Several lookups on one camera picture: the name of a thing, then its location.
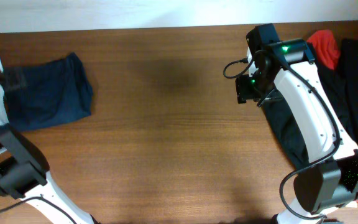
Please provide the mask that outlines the navy blue shorts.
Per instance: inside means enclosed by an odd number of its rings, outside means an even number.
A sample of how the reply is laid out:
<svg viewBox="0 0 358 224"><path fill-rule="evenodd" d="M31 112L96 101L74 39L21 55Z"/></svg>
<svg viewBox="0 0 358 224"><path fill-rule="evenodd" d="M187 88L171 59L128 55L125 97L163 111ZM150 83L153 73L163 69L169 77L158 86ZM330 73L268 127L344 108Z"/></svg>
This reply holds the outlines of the navy blue shorts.
<svg viewBox="0 0 358 224"><path fill-rule="evenodd" d="M18 131L68 124L91 115L93 88L77 54L3 71L7 117Z"/></svg>

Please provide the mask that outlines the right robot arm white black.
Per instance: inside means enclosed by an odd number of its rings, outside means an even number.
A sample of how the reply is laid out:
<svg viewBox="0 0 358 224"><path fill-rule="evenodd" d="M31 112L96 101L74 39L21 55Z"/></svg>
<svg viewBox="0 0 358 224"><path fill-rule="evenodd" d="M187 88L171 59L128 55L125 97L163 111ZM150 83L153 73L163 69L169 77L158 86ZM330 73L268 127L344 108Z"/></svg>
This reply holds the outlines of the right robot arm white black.
<svg viewBox="0 0 358 224"><path fill-rule="evenodd" d="M300 129L308 163L287 175L295 198L274 223L322 223L358 200L358 145L344 130L324 89L308 44L301 39L249 41L246 68L235 76L237 100L258 105L283 99Z"/></svg>

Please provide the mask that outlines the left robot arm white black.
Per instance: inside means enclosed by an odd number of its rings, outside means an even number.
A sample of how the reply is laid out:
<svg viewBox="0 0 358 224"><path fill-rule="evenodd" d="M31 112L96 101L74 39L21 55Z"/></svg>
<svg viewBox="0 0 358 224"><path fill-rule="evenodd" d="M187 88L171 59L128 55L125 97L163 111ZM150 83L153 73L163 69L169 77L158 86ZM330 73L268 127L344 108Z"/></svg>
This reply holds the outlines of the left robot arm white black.
<svg viewBox="0 0 358 224"><path fill-rule="evenodd" d="M0 213L27 203L52 223L96 223L56 184L41 151L10 125L2 81L0 73L0 196L18 202Z"/></svg>

